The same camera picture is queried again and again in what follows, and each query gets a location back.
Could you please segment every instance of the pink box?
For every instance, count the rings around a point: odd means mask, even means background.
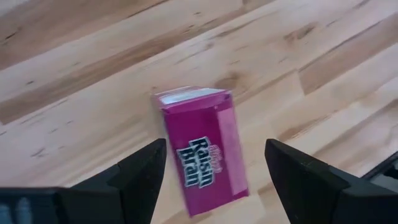
[[[231,92],[186,86],[155,98],[190,216],[248,196]]]

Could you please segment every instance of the black object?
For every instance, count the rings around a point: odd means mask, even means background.
[[[357,178],[274,139],[266,161],[292,224],[398,223],[398,193]],[[371,179],[377,172],[369,174]]]
[[[1,224],[150,223],[162,185],[158,139],[72,188],[0,189]]]

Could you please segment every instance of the wood grain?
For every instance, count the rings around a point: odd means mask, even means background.
[[[0,186],[107,169],[184,85],[232,91],[251,195],[191,219],[169,157],[154,224],[288,223],[267,138],[358,176],[398,146],[396,0],[18,0],[0,40]]]

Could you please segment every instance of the raisin bran logo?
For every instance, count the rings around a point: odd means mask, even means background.
[[[177,154],[184,168],[186,187],[209,186],[215,181],[215,172],[222,171],[220,149],[216,145],[211,146],[207,137],[189,141],[189,147],[177,149]]]

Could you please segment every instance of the wooden floor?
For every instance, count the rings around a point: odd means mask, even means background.
[[[232,90],[251,196],[189,219],[172,161],[152,222],[288,223],[277,138],[361,176],[398,149],[397,0],[2,0],[0,185],[71,186],[159,137],[150,94]]]

